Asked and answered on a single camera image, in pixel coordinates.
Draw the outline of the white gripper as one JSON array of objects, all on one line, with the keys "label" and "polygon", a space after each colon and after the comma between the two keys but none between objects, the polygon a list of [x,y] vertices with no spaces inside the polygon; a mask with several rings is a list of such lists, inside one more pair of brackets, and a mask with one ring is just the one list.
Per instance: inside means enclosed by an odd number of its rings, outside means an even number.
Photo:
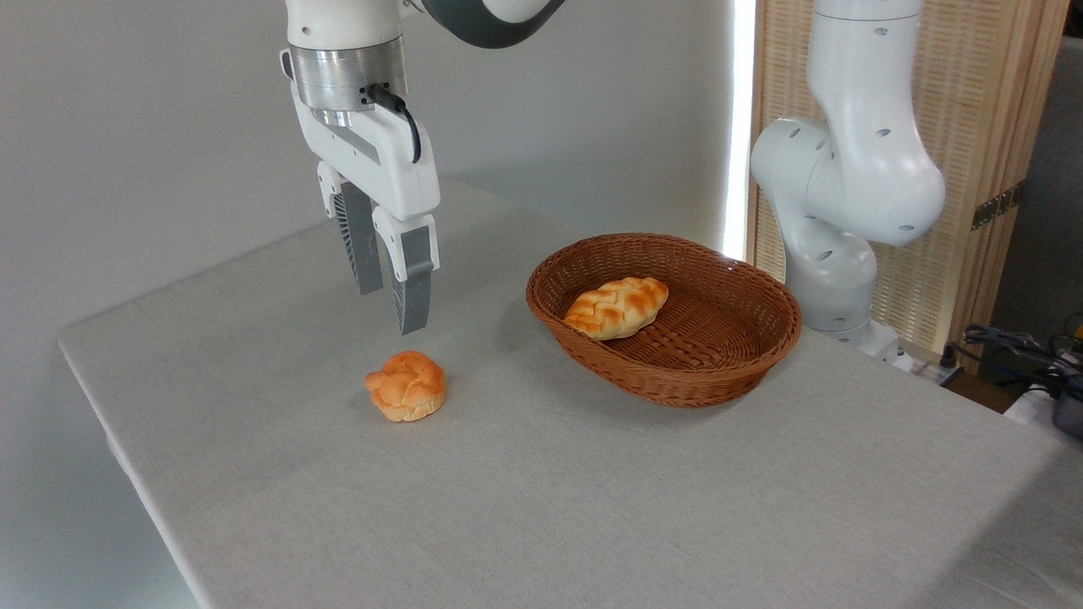
[{"label": "white gripper", "polygon": [[[377,103],[350,112],[349,126],[323,124],[290,85],[308,146],[321,159],[322,204],[336,221],[361,294],[383,288],[382,239],[402,335],[428,324],[431,274],[440,269],[436,221],[440,204],[436,159],[421,121],[401,113],[404,100],[381,85],[365,96]],[[371,222],[371,200],[375,208]]]}]

